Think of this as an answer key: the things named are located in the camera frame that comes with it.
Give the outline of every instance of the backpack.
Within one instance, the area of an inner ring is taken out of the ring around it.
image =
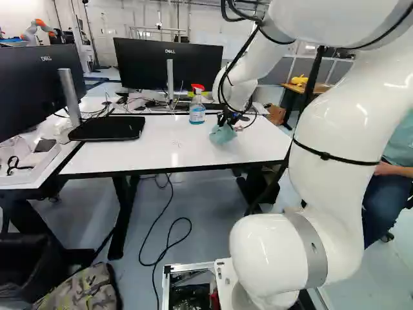
[[[97,263],[76,272],[30,310],[120,310],[112,266]]]

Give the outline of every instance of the computer monitor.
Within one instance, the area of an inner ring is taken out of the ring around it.
[[[212,90],[221,69],[223,47],[192,43],[114,38],[122,86],[135,89],[166,89],[166,60],[174,60],[174,88],[192,90],[202,84]]]
[[[75,45],[0,48],[0,142],[66,106],[57,69],[72,72],[77,98],[86,94]]]

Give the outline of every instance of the black cable on floor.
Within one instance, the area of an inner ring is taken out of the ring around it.
[[[168,176],[168,174],[166,174],[166,177],[167,177],[167,178],[170,178],[171,175],[172,175],[172,173],[169,174],[169,176]],[[165,189],[166,186],[168,186],[168,181],[166,181],[165,185],[160,185],[160,184],[157,182],[157,179],[156,179],[157,176],[158,176],[158,174],[156,174],[156,175],[155,175],[155,178],[154,178],[155,183],[156,183],[156,186],[158,186],[159,189]]]
[[[168,175],[168,174],[165,174],[165,175],[166,175],[166,178],[168,179],[166,185],[168,185],[168,184],[170,185],[171,195],[170,195],[170,198],[169,198],[169,200],[168,200],[168,203],[167,203],[166,206],[163,208],[162,212],[159,214],[159,216],[154,220],[154,222],[153,222],[152,225],[150,226],[149,231],[148,231],[148,233],[146,234],[145,239],[143,240],[142,246],[141,246],[141,248],[140,248],[140,250],[139,250],[139,256],[138,256],[139,263],[140,263],[142,266],[145,266],[145,267],[153,267],[153,269],[152,269],[152,287],[153,287],[153,289],[154,289],[155,296],[156,296],[156,303],[157,303],[157,308],[156,308],[156,309],[157,309],[157,310],[159,310],[159,295],[158,295],[158,293],[157,293],[157,291],[156,291],[156,286],[155,286],[155,270],[156,270],[156,267],[157,267],[158,263],[165,257],[165,254],[168,252],[168,250],[169,250],[170,248],[172,248],[173,246],[181,243],[183,240],[185,240],[185,239],[189,236],[189,234],[190,234],[190,232],[191,232],[191,230],[192,230],[192,222],[191,222],[191,220],[190,220],[189,218],[185,218],[185,217],[177,218],[176,220],[174,220],[174,222],[173,222],[173,223],[171,224],[171,226],[169,227],[168,236],[167,236],[167,238],[166,238],[166,246],[165,246],[165,248],[162,250],[161,254],[158,256],[158,258],[157,258],[154,262],[152,262],[152,263],[144,263],[144,262],[142,262],[141,255],[142,255],[143,248],[144,248],[144,246],[145,246],[145,244],[146,244],[146,241],[148,240],[149,235],[150,235],[150,233],[152,232],[152,229],[154,228],[155,224],[156,224],[157,221],[162,217],[162,215],[165,213],[166,209],[169,207],[169,205],[170,205],[170,203],[171,203],[171,201],[172,201],[172,198],[174,197],[174,186],[172,185],[172,183],[171,183],[171,181],[170,181],[169,175]],[[177,241],[175,241],[175,242],[172,243],[172,244],[169,244],[169,238],[170,238],[170,233],[172,232],[172,228],[174,228],[174,225],[175,225],[177,222],[179,222],[179,221],[186,221],[186,222],[188,222],[188,223],[189,223],[189,230],[188,230],[188,232],[184,235],[184,237],[178,239]]]

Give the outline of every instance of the desk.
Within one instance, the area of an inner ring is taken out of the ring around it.
[[[104,101],[106,101],[105,95],[102,97],[85,96],[79,107],[82,112],[94,112],[103,108],[101,103]],[[60,110],[58,114],[67,115],[63,110]],[[21,136],[29,144],[35,145],[34,141],[40,137],[53,138],[54,126],[62,121],[65,121],[65,119],[50,116],[39,124],[35,131],[21,134]],[[58,187],[64,185],[64,180],[59,180],[57,175],[80,147],[81,143],[76,141],[62,145],[61,152],[33,182],[0,185],[0,207],[3,209],[3,216],[8,218],[21,233],[48,234],[59,244],[63,251],[62,255],[68,258],[70,264],[88,265],[92,262],[95,251],[93,249],[66,250],[48,228],[42,217],[27,201],[27,199],[40,196],[45,189],[55,187],[57,183],[59,184]]]
[[[85,143],[59,173],[68,180],[113,179],[121,209],[109,259],[123,255],[140,175],[281,163],[291,141],[263,116],[258,116],[251,127],[222,146],[212,144],[208,137],[216,124],[216,115],[206,115],[201,125],[191,125],[188,115],[146,115],[145,118],[139,139]],[[127,176],[131,177],[130,181],[126,181]]]
[[[284,116],[284,123],[283,126],[288,130],[292,130],[292,127],[288,124],[288,119],[290,118],[291,112],[297,102],[301,99],[301,95],[304,94],[305,87],[297,86],[293,84],[281,83],[282,87],[284,87],[284,94],[283,98],[281,99],[280,107],[285,108],[285,116]],[[324,94],[327,89],[323,89],[320,91],[314,91],[312,100],[318,97],[321,94]]]
[[[116,102],[120,97],[114,91],[119,85],[103,83],[88,91],[80,104],[81,111],[101,109],[101,103],[106,101],[105,92],[110,96],[107,98],[109,101]],[[254,103],[254,106],[261,109],[260,114],[266,112],[262,105]],[[216,124],[216,115],[207,115],[203,125],[191,125],[187,113],[148,115],[147,111],[144,112],[146,125],[140,139],[105,143],[72,141],[62,145],[62,151],[36,181],[0,186],[1,207],[16,228],[27,234],[47,233],[57,240],[27,201],[32,193],[56,180],[64,183],[70,179],[111,177],[120,209],[108,257],[120,258],[140,175],[277,163],[285,157],[290,145],[290,138],[263,116],[258,116],[254,124],[240,132],[235,140],[216,147],[208,138],[211,128]],[[66,115],[62,110],[58,114]],[[48,134],[59,121],[63,119],[50,116],[25,138],[49,138]],[[94,257],[94,250],[85,249],[84,254],[79,255],[79,260],[87,265],[89,259]]]

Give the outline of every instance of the chair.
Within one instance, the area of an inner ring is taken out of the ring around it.
[[[408,210],[413,208],[413,186],[410,189],[410,194],[407,198],[405,208],[408,209]],[[385,243],[390,242],[390,241],[394,240],[394,235],[391,232],[388,231],[383,237],[380,238],[380,240],[382,242],[385,242]]]

